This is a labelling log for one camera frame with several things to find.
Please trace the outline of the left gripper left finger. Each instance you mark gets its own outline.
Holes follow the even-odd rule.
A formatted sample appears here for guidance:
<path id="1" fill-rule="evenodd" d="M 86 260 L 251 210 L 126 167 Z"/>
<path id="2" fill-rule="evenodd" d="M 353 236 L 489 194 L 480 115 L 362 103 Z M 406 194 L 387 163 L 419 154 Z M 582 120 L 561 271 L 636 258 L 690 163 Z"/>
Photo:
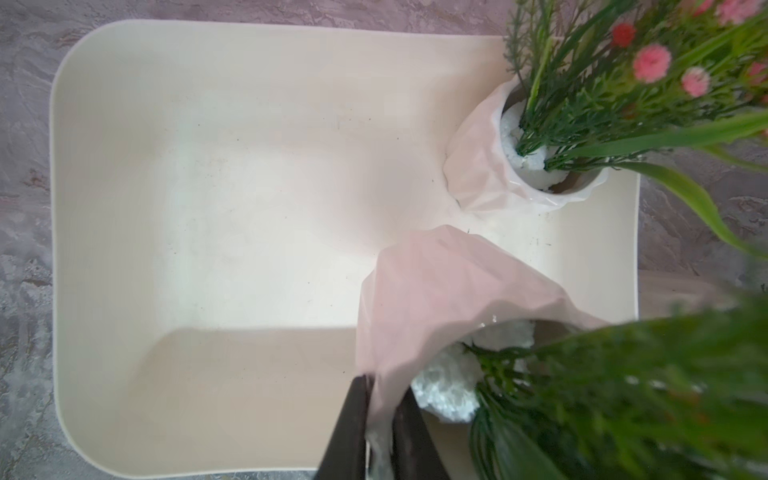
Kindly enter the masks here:
<path id="1" fill-rule="evenodd" d="M 372 385 L 372 379 L 366 375 L 352 380 L 315 480 L 366 478 L 365 435 Z"/>

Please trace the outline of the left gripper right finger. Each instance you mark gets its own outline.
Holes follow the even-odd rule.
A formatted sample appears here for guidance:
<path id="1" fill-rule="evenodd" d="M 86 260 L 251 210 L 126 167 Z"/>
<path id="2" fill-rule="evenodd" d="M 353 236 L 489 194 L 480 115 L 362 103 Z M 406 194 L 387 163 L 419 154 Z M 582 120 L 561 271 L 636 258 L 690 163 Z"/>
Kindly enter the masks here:
<path id="1" fill-rule="evenodd" d="M 392 467 L 397 480 L 449 480 L 421 409 L 408 389 L 392 422 Z"/>

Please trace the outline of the pink flower pot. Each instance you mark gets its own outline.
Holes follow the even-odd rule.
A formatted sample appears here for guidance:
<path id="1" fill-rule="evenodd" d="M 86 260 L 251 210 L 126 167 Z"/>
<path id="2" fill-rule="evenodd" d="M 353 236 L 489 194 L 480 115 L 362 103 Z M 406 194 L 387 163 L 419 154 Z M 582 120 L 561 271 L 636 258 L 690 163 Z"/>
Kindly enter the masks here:
<path id="1" fill-rule="evenodd" d="M 461 208 L 552 211 L 625 170 L 666 187 L 721 241 L 762 255 L 702 187 L 647 157 L 689 148 L 736 164 L 727 144 L 766 135 L 765 2 L 519 1 L 504 56 L 510 79 L 446 148 Z"/>
<path id="2" fill-rule="evenodd" d="M 481 236 L 413 233 L 361 291 L 371 478 L 394 477 L 396 408 L 447 350 L 479 365 L 482 479 L 757 479 L 767 464 L 765 293 L 611 324 Z"/>

